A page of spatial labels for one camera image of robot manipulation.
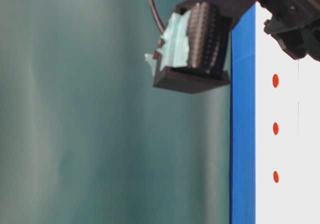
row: blue strip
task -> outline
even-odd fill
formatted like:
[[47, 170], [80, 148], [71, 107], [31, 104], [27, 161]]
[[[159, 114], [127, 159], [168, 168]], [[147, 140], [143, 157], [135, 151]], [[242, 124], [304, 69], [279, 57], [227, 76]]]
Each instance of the blue strip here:
[[256, 10], [232, 32], [231, 222], [255, 223], [255, 54]]

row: wire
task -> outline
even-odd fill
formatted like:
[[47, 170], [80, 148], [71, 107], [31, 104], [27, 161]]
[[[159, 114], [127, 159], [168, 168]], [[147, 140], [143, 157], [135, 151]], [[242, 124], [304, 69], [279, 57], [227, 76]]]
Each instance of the wire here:
[[156, 23], [158, 29], [160, 30], [160, 32], [163, 34], [165, 31], [165, 26], [160, 19], [158, 11], [156, 10], [155, 0], [148, 0], [148, 1], [149, 1], [150, 9], [152, 12], [152, 16], [155, 20], [155, 23]]

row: teal backdrop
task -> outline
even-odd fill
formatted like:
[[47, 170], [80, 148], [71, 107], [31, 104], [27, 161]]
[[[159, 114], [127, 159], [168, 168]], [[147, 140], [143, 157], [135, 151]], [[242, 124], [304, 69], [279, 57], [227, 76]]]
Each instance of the teal backdrop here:
[[[156, 0], [162, 18], [180, 1]], [[147, 0], [0, 16], [0, 223], [229, 222], [230, 87], [152, 88]]]

